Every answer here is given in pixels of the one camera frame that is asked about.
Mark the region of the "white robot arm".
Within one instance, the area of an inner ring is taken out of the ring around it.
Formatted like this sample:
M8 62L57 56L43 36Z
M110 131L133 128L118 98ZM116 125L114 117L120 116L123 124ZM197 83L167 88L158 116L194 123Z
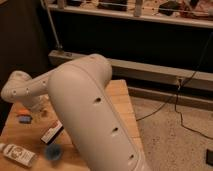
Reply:
M91 171L151 171L105 88L112 77L108 59L90 54L61 64L36 78L14 71L1 98L33 111L40 96L50 103Z

